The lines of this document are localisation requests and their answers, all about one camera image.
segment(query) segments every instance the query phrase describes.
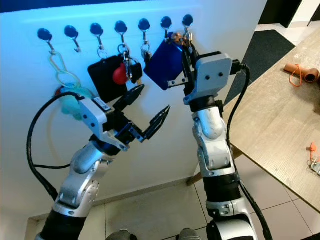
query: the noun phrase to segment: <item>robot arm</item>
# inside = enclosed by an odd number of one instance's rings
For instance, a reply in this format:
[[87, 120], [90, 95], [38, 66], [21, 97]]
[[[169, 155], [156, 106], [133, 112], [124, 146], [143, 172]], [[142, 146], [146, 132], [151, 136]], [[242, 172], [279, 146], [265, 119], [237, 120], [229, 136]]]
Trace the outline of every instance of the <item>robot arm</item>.
[[207, 226], [208, 239], [257, 240], [245, 198], [240, 194], [240, 177], [227, 143], [227, 127], [222, 118], [223, 105], [216, 101], [218, 91], [227, 85], [238, 61], [221, 52], [187, 59], [184, 51], [184, 74], [188, 83], [184, 89], [184, 104], [193, 112], [193, 135], [198, 145], [198, 161], [207, 195], [206, 208], [213, 218]]
[[122, 110], [140, 95], [144, 85], [127, 92], [112, 110], [100, 98], [80, 97], [83, 122], [93, 132], [89, 143], [72, 158], [70, 172], [55, 199], [45, 226], [36, 240], [77, 240], [98, 195], [99, 180], [120, 151], [127, 151], [129, 143], [149, 140], [163, 125], [170, 107], [167, 106], [142, 131]]

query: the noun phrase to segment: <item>teal plush toy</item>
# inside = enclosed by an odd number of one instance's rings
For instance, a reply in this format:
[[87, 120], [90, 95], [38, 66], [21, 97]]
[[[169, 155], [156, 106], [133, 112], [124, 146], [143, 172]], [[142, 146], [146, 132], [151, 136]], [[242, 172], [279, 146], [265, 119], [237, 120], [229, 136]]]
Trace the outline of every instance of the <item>teal plush toy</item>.
[[[60, 87], [56, 91], [56, 95], [66, 93], [66, 92], [73, 92], [89, 99], [92, 99], [94, 97], [93, 93], [89, 89], [81, 86], [74, 87], [72, 83], [67, 83], [65, 86]], [[64, 96], [60, 98], [60, 101], [62, 103], [61, 111], [63, 114], [70, 114], [73, 116], [75, 120], [78, 120], [78, 121], [82, 120], [80, 105], [74, 96]]]

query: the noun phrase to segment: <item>black cable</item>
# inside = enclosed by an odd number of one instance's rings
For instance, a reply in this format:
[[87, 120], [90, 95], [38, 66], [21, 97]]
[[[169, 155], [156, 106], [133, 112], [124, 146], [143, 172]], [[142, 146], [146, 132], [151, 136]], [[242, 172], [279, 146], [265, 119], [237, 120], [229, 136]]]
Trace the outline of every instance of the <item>black cable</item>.
[[45, 105], [43, 105], [43, 107], [37, 112], [37, 114], [34, 116], [30, 128], [29, 128], [29, 132], [28, 132], [28, 136], [26, 139], [26, 157], [28, 160], [28, 164], [29, 167], [32, 171], [32, 173], [34, 174], [34, 176], [39, 180], [39, 182], [44, 186], [45, 190], [48, 192], [48, 194], [53, 198], [53, 200], [55, 201], [56, 198], [58, 197], [58, 192], [55, 189], [54, 186], [51, 185], [50, 182], [48, 182], [48, 180], [46, 180], [44, 178], [44, 176], [42, 176], [37, 169], [35, 168], [34, 162], [32, 160], [32, 154], [31, 154], [31, 140], [32, 140], [32, 134], [34, 132], [34, 128], [35, 125], [39, 119], [39, 117], [41, 116], [41, 114], [46, 110], [47, 107], [49, 107], [53, 102], [55, 102], [56, 100], [64, 97], [64, 96], [74, 96], [77, 100], [80, 99], [80, 97], [74, 93], [74, 92], [64, 92], [61, 93], [57, 96], [54, 96], [53, 98], [51, 98]]
[[235, 105], [234, 105], [234, 107], [233, 107], [233, 109], [231, 111], [231, 114], [230, 114], [230, 117], [229, 117], [229, 120], [228, 120], [228, 124], [227, 124], [227, 127], [226, 127], [226, 142], [227, 142], [229, 147], [230, 147], [230, 126], [231, 126], [231, 122], [232, 122], [232, 119], [233, 119], [233, 117], [234, 117], [234, 115], [236, 113], [237, 108], [239, 107], [240, 102], [244, 98], [244, 95], [245, 95], [245, 93], [247, 91], [247, 88], [249, 86], [250, 79], [251, 79], [250, 68], [246, 64], [242, 64], [242, 69], [245, 69], [245, 75], [246, 75], [245, 83], [244, 83], [242, 92], [240, 93], [240, 96], [239, 96], [238, 100], [236, 101], [236, 103], [235, 103]]
[[[236, 113], [236, 110], [240, 104], [240, 102], [242, 101], [246, 91], [247, 91], [247, 88], [249, 86], [249, 83], [250, 83], [250, 79], [251, 79], [251, 74], [250, 74], [250, 68], [246, 65], [246, 64], [242, 64], [242, 69], [245, 70], [245, 75], [246, 75], [246, 78], [245, 78], [245, 83], [244, 83], [244, 86], [243, 86], [243, 89], [240, 93], [240, 96], [238, 98], [238, 100], [236, 101], [232, 111], [231, 111], [231, 114], [230, 114], [230, 117], [229, 117], [229, 120], [228, 120], [228, 123], [227, 123], [227, 127], [226, 127], [226, 142], [229, 146], [229, 148], [231, 148], [231, 144], [230, 144], [230, 127], [231, 127], [231, 122], [232, 122], [232, 119]], [[242, 182], [242, 180], [240, 180], [240, 187], [244, 193], [244, 195], [246, 196], [246, 198], [248, 199], [248, 201], [250, 202], [252, 208], [254, 209], [257, 217], [259, 218], [259, 221], [261, 223], [261, 226], [262, 226], [262, 229], [263, 229], [263, 236], [266, 240], [272, 240], [272, 235], [271, 235], [271, 232], [270, 232], [270, 229], [269, 229], [269, 226], [267, 224], [267, 221], [261, 211], [261, 209], [259, 208], [258, 204], [255, 202], [254, 198], [250, 195], [249, 191], [247, 190], [245, 184]]]
[[39, 169], [66, 169], [70, 167], [70, 164], [63, 165], [63, 166], [47, 166], [47, 165], [33, 165], [35, 168]]

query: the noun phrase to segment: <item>blue pouch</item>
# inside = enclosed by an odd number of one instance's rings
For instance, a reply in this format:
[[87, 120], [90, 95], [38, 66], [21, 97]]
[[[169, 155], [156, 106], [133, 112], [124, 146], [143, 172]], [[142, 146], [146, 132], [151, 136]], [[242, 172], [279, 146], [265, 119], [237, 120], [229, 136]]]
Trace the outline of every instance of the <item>blue pouch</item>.
[[162, 90], [167, 90], [168, 81], [175, 80], [183, 71], [182, 54], [182, 46], [163, 40], [143, 71]]

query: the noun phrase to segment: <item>tiled floor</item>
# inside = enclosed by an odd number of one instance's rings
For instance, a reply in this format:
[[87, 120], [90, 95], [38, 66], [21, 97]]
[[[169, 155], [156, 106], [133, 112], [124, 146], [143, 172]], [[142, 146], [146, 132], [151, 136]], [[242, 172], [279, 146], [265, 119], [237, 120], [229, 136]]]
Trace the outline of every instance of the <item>tiled floor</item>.
[[[259, 25], [256, 31], [276, 30], [297, 45], [320, 22], [309, 27], [286, 29], [279, 24]], [[245, 156], [236, 159], [240, 176], [266, 218], [274, 240], [300, 240], [320, 233], [320, 214]], [[263, 240], [262, 227], [249, 206], [255, 229]], [[183, 228], [195, 229], [207, 240], [203, 181], [187, 187], [178, 185], [94, 207], [85, 223], [80, 240], [105, 240], [112, 232], [128, 229], [139, 240], [175, 240]], [[38, 224], [40, 232], [44, 222]]]

